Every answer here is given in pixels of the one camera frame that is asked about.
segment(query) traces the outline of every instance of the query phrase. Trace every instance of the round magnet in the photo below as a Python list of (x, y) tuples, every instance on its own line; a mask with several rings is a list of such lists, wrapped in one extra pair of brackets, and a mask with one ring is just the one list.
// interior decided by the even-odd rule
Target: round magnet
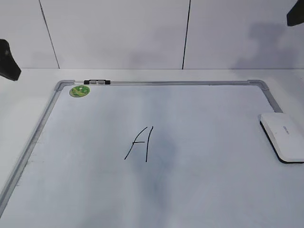
[(73, 88), (71, 88), (70, 90), (70, 95), (72, 97), (83, 97), (85, 95), (88, 95), (90, 92), (90, 88), (85, 86), (85, 85), (78, 85), (75, 86)]

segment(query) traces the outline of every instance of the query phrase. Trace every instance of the table surface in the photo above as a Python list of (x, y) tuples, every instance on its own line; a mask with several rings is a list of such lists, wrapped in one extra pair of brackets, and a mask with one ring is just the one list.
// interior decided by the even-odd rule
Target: table surface
[(304, 133), (304, 70), (75, 70), (23, 69), (17, 82), (0, 78), (0, 189), (2, 189), (46, 107), (64, 79), (192, 81), (260, 79), (283, 112)]

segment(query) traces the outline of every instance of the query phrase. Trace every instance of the whiteboard eraser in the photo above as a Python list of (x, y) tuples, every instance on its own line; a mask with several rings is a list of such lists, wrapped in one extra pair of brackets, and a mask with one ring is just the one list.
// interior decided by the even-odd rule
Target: whiteboard eraser
[(304, 137), (288, 115), (264, 113), (261, 124), (282, 162), (304, 162)]

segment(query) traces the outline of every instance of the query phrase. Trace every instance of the whiteboard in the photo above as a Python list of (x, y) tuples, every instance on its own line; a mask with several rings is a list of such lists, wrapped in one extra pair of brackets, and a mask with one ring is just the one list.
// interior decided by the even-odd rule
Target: whiteboard
[(277, 159), (243, 83), (58, 87), (0, 227), (302, 227), (304, 166)]

